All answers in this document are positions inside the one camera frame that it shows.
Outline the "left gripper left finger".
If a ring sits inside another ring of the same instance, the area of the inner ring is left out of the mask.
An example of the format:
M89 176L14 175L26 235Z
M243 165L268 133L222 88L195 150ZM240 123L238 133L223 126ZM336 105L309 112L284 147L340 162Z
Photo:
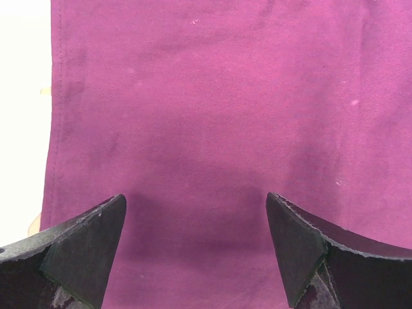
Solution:
M1 308L101 308L125 217L119 194L1 247Z

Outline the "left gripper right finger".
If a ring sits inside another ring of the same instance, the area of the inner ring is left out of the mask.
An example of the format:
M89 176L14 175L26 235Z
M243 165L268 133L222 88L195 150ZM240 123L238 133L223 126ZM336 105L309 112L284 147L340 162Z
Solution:
M268 193L266 210L290 308L411 308L411 250L345 230Z

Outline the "purple surgical kit cloth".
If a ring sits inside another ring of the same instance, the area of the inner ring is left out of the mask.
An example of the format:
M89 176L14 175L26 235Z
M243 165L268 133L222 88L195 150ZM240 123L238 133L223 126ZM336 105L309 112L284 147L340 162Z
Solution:
M411 246L410 1L52 1L41 226L117 194L104 308L286 308L269 192Z

